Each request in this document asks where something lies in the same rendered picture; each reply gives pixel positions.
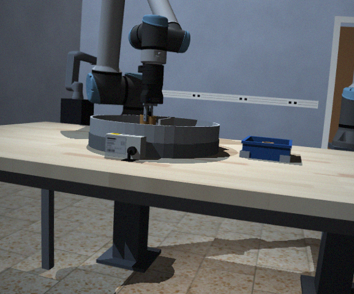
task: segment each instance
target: black box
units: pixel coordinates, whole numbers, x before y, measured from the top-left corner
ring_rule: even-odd
[[[90,116],[94,114],[94,104],[87,99],[61,99],[60,122],[64,124],[90,125]]]

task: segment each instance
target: blue-gray wall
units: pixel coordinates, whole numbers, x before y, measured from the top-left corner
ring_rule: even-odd
[[[0,125],[60,121],[80,25],[81,0],[0,0]]]
[[[81,51],[97,55],[101,0],[83,0]],[[222,138],[248,135],[292,139],[321,147],[334,17],[354,17],[354,0],[170,0],[191,43],[168,53],[164,89],[317,100],[318,109],[165,98],[155,115],[220,123]],[[146,0],[126,1],[120,69],[137,72],[140,51],[130,29],[152,14]],[[92,66],[81,65],[85,82]],[[121,113],[96,105],[96,114]]]

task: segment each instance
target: blue plastic box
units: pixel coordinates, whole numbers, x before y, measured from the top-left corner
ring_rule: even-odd
[[[290,161],[293,140],[248,136],[239,156],[281,162]]]

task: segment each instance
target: label on box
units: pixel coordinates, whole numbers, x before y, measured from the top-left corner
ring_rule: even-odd
[[[125,137],[107,137],[105,152],[125,154],[127,138]]]

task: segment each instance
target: gray robot arm in background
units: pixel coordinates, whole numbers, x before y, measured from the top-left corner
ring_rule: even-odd
[[[141,50],[143,65],[138,70],[141,74],[122,76],[119,58],[125,0],[102,0],[98,56],[95,58],[79,51],[69,53],[66,88],[74,91],[74,99],[83,98],[77,83],[78,63],[82,60],[96,62],[86,79],[90,102],[124,105],[122,115],[143,114],[144,121],[152,115],[153,106],[163,103],[166,52],[185,52],[190,44],[190,34],[181,29],[168,0],[148,0],[148,3],[153,15],[145,15],[142,24],[129,33],[131,46]]]

